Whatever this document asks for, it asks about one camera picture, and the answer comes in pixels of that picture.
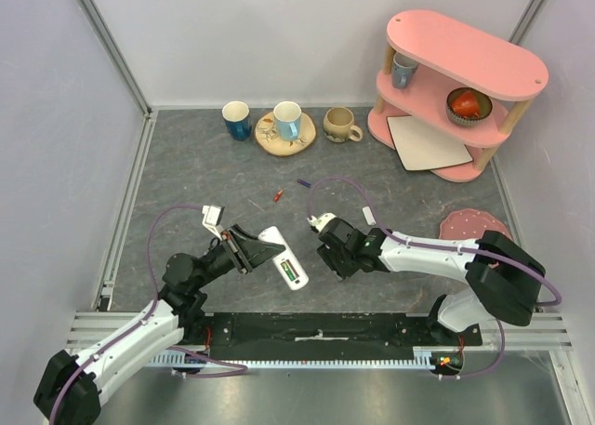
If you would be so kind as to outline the green battery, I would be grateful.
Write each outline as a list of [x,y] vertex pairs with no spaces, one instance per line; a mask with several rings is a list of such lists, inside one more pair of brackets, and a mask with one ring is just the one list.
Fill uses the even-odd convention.
[[289,260],[283,260],[281,262],[281,267],[291,282],[296,281],[298,279],[298,275],[296,274],[295,268]]

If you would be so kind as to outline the white remote battery cover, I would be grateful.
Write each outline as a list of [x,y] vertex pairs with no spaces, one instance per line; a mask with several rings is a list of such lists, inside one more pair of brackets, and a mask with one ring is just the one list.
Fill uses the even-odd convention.
[[376,225],[377,224],[376,218],[375,218],[370,206],[364,206],[362,208],[362,211],[363,211],[364,218],[368,225]]

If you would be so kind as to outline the white remote control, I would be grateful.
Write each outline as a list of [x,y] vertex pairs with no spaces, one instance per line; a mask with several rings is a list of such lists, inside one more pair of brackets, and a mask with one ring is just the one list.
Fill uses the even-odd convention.
[[[282,236],[281,232],[278,230],[277,227],[271,226],[265,229],[258,235],[258,239],[267,243],[284,246],[284,251],[275,256],[272,259],[272,262],[279,274],[281,274],[281,276],[283,277],[287,286],[292,291],[300,290],[308,284],[309,276],[304,271],[296,255],[293,253],[291,247],[285,241],[284,237]],[[296,281],[291,282],[281,267],[281,262],[286,259],[289,260],[295,268],[296,274],[298,275],[298,279]]]

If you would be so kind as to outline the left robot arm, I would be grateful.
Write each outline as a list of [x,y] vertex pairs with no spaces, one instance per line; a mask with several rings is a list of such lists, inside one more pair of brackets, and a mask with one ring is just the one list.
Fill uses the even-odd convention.
[[282,236],[264,241],[234,225],[201,257],[172,256],[164,285],[132,320],[78,352],[54,354],[33,396],[51,424],[91,424],[109,396],[156,354],[204,334],[202,287],[236,270],[252,272],[288,250]]

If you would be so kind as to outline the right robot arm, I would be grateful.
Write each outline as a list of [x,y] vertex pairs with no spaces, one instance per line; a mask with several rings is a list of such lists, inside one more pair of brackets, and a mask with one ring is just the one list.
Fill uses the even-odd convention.
[[382,228],[363,233],[332,213],[311,216],[309,224],[321,241],[319,256],[340,279],[357,272],[419,272],[466,284],[434,303],[425,329],[436,344],[447,344],[489,318],[515,326],[531,323],[545,269],[501,232],[455,241]]

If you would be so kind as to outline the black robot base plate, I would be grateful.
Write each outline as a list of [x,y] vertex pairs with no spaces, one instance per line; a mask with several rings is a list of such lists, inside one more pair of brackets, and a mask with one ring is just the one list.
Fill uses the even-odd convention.
[[483,344],[477,324],[455,334],[406,313],[216,312],[184,333],[219,360],[409,360],[415,347]]

